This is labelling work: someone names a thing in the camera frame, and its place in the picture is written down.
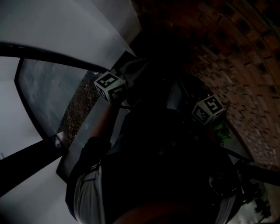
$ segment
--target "forearm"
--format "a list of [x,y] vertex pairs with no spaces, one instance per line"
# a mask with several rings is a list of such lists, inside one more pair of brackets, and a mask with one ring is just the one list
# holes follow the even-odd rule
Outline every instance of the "forearm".
[[104,140],[104,142],[109,143],[114,125],[119,113],[119,104],[110,105],[110,104],[103,104],[103,112],[99,116],[98,120],[96,121],[96,127],[92,131],[92,137],[99,137]]

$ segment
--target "cube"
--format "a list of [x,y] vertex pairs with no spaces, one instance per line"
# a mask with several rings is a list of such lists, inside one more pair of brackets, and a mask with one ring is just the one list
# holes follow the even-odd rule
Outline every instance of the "cube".
[[110,72],[105,72],[94,82],[94,84],[99,95],[109,104],[122,102],[127,97],[126,81]]
[[196,103],[192,114],[203,124],[215,120],[222,112],[224,107],[220,99],[216,96],[209,96]]

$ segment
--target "brick wall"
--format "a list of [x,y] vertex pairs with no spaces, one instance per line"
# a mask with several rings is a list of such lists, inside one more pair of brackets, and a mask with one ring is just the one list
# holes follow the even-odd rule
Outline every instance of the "brick wall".
[[280,2],[133,0],[133,6],[144,31],[188,45],[183,69],[220,97],[255,161],[280,166]]

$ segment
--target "sleeve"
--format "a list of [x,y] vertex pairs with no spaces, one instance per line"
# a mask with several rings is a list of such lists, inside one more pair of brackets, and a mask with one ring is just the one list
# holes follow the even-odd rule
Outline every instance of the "sleeve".
[[96,165],[100,161],[101,157],[110,150],[110,148],[111,144],[105,144],[100,138],[91,137],[81,151],[80,158],[68,178],[65,198],[68,209],[75,219],[74,195],[77,180],[92,166]]

